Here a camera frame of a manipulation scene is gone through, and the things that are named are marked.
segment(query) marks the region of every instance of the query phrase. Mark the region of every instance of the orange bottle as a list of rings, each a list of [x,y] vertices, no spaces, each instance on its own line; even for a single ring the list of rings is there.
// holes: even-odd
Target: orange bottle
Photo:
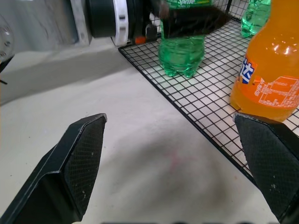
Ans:
[[[271,15],[252,38],[231,92],[241,112],[284,121],[299,105],[299,0],[272,0]]]

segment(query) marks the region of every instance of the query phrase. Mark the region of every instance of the green plastic bottle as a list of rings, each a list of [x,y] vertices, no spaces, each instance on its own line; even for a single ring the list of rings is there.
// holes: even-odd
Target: green plastic bottle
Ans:
[[[241,21],[241,34],[250,37],[266,24],[271,12],[271,0],[250,0]]]
[[[212,0],[166,0],[170,8],[186,8],[208,6]],[[161,22],[162,40],[159,48],[159,59],[166,75],[173,77],[182,72],[192,77],[205,55],[205,37],[182,37],[164,39],[163,23]]]

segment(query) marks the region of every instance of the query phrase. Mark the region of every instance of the wire rack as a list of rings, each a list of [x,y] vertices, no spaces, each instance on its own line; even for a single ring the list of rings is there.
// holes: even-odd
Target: wire rack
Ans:
[[[215,1],[241,18],[247,2]],[[239,21],[231,20],[222,29],[205,38],[205,59],[192,78],[182,74],[168,77],[158,59],[161,39],[144,45],[126,46],[119,51],[138,71],[199,130],[224,156],[226,156],[254,184],[246,162],[233,114],[236,110],[229,104],[229,95],[250,39],[243,38]],[[285,121],[299,134],[299,111]]]

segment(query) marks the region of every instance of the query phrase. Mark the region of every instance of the bottle bottom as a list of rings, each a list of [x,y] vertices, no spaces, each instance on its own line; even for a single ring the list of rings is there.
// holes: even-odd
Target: bottle bottom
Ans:
[[[239,112],[265,117],[271,120],[276,120],[278,122],[283,122],[288,119],[295,110],[295,108],[275,109],[254,103],[251,100],[247,99],[244,95],[242,95],[242,93],[237,90],[235,85],[230,95],[230,104]]]
[[[162,67],[164,68],[165,74],[169,77],[174,77],[178,74],[178,72],[181,72],[187,78],[191,78],[196,73],[199,63],[197,65],[190,66],[185,69],[179,69],[179,70],[173,68],[173,66],[168,63],[163,63]]]

